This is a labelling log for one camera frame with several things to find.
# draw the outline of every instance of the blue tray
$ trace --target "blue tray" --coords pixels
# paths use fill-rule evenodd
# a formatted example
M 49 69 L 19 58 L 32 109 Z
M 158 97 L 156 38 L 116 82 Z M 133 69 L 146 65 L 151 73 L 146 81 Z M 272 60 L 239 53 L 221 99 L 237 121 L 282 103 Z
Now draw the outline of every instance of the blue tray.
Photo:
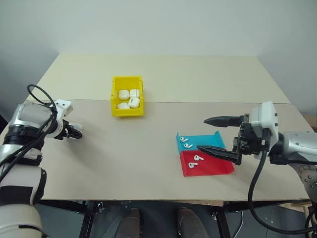
M 188 138 L 188 141 L 181 142 L 180 137 Z M 219 131 L 216 131 L 213 135 L 176 135 L 176 143 L 178 147 L 178 153 L 180 154 L 183 150 L 197 150 L 197 145 L 213 145 L 221 148 L 225 148 Z M 184 144 L 193 144 L 189 149 L 184 147 Z

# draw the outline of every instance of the table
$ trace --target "table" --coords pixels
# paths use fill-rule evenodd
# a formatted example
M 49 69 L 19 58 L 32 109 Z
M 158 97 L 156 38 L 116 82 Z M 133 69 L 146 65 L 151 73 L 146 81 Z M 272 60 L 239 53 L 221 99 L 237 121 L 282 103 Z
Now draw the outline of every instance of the table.
M 107 100 L 114 75 L 143 76 L 144 117 L 111 116 Z M 65 119 L 83 125 L 80 140 L 45 140 L 43 199 L 246 201 L 258 160 L 244 156 L 230 175 L 185 178 L 176 133 L 220 130 L 231 149 L 238 128 L 217 128 L 203 120 L 249 113 L 270 99 L 280 131 L 312 130 L 254 57 L 61 54 L 38 85 L 54 99 L 72 100 L 74 111 Z M 295 171 L 267 161 L 254 200 L 306 198 Z

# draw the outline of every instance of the yellow plastic tray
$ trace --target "yellow plastic tray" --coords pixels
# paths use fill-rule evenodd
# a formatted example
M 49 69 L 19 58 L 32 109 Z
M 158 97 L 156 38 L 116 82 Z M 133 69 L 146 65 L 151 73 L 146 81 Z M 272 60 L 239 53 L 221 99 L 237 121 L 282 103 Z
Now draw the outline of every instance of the yellow plastic tray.
M 117 109 L 119 103 L 129 102 L 118 98 L 119 90 L 139 89 L 140 91 L 140 106 L 138 108 Z M 141 76 L 114 76 L 112 80 L 111 91 L 111 113 L 114 117 L 132 117 L 144 115 L 143 102 L 143 83 Z

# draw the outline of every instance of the person's foot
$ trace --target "person's foot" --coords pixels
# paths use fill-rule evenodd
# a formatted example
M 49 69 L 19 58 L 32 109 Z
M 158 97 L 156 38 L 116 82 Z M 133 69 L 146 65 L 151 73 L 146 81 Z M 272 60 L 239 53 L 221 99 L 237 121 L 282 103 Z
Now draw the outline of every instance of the person's foot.
M 182 238 L 210 238 L 202 221 L 192 210 L 181 208 L 178 210 L 177 215 L 178 234 Z
M 140 211 L 132 208 L 121 220 L 114 238 L 140 238 Z

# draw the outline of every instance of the white earbud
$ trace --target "white earbud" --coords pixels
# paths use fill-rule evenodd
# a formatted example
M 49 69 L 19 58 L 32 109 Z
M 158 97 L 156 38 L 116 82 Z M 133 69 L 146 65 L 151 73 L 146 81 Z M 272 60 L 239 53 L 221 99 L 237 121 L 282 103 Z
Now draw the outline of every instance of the white earbud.
M 198 155 L 195 155 L 195 156 L 194 156 L 194 160 L 199 161 L 199 160 L 204 160 L 204 158 L 203 158 L 203 157 L 200 157 L 200 156 L 198 156 Z
M 190 144 L 190 145 L 187 144 L 187 143 L 184 144 L 184 147 L 185 147 L 186 149 L 189 149 L 189 148 L 191 148 L 192 146 L 193 146 L 193 144 Z
M 190 162 L 190 163 L 188 163 L 188 167 L 190 168 L 190 169 L 192 169 L 194 166 L 196 166 L 196 165 L 198 165 L 198 163 L 193 163 L 193 162 Z
M 188 138 L 185 139 L 184 137 L 180 137 L 179 140 L 180 140 L 181 142 L 186 142 L 186 141 L 188 141 Z

